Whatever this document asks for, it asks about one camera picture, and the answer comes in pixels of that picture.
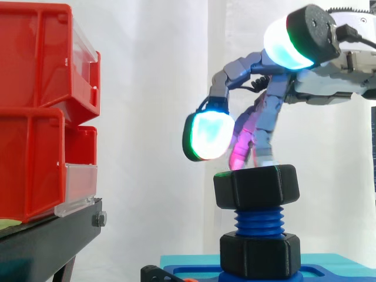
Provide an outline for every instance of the blue base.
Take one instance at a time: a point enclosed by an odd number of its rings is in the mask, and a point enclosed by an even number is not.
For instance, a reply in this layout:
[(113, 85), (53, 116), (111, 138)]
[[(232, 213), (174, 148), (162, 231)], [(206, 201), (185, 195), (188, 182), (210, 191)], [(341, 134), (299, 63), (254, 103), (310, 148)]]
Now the blue base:
[(336, 254), (304, 254), (301, 259), (306, 264), (288, 280), (245, 280), (232, 276), (222, 272), (219, 256), (163, 256), (161, 267), (180, 278), (198, 282), (376, 282), (376, 270)]

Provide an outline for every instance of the green object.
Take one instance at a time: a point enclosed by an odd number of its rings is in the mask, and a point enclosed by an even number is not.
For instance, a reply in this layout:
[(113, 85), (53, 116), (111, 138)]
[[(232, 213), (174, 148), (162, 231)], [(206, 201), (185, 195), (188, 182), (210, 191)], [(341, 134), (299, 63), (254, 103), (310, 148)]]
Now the green object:
[(18, 220), (12, 220), (12, 219), (0, 219), (0, 230), (5, 229), (7, 227), (11, 226), (17, 226), (20, 225), (22, 222)]

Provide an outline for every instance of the black cable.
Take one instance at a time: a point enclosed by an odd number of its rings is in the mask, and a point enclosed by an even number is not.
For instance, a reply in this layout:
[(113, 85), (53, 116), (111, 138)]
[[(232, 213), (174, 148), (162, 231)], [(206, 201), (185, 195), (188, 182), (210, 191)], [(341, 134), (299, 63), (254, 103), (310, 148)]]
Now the black cable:
[(376, 43), (369, 41), (368, 39), (363, 38), (355, 28), (352, 28), (349, 25), (341, 25), (335, 30), (335, 34), (337, 35), (337, 40), (339, 42), (361, 42), (366, 44), (372, 48), (376, 49)]
[(202, 108), (204, 107), (204, 105), (206, 104), (206, 102), (209, 101), (209, 96), (207, 96), (204, 101), (202, 101), (202, 103), (200, 104), (200, 106), (198, 107), (198, 110), (202, 110)]
[(372, 48), (375, 48), (376, 49), (376, 43), (375, 42), (372, 42), (372, 41), (369, 41), (368, 39), (365, 39), (365, 38), (361, 38), (359, 39), (359, 42), (363, 43), (363, 44), (366, 44)]
[(251, 82), (253, 88), (249, 87), (249, 86), (239, 86), (237, 88), (252, 91), (253, 93), (259, 93), (260, 91), (262, 91), (262, 90), (264, 90), (268, 87), (269, 81), (270, 81), (269, 76), (264, 75), (264, 76), (256, 79), (255, 81)]

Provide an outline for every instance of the hex nut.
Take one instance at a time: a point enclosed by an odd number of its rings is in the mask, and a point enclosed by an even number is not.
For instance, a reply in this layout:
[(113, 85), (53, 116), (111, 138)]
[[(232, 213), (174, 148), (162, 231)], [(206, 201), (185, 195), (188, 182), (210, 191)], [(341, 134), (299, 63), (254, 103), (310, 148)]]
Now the hex nut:
[(218, 173), (214, 190), (221, 209), (242, 211), (292, 203), (300, 196), (296, 170), (290, 164)]
[(224, 271), (246, 279), (287, 279), (300, 269), (300, 240), (284, 233), (283, 239), (248, 238), (236, 232), (220, 239)]

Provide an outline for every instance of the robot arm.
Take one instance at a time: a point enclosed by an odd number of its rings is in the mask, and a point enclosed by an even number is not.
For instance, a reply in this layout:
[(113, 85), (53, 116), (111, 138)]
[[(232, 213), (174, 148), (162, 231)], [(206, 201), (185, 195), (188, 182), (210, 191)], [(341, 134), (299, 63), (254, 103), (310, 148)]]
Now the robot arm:
[[(186, 120), (186, 156), (194, 161), (215, 159), (231, 143), (231, 170), (241, 169), (251, 152), (255, 166), (272, 165), (270, 139), (284, 102), (328, 105), (349, 100), (353, 92), (374, 99), (374, 52), (341, 52), (341, 42), (376, 48), (355, 28), (347, 24), (337, 27), (334, 17), (315, 5), (271, 24), (262, 52), (239, 58), (213, 76), (209, 96)], [(229, 92), (247, 88), (242, 84), (251, 74), (266, 75), (270, 81), (265, 80), (266, 91), (234, 125), (229, 116)]]

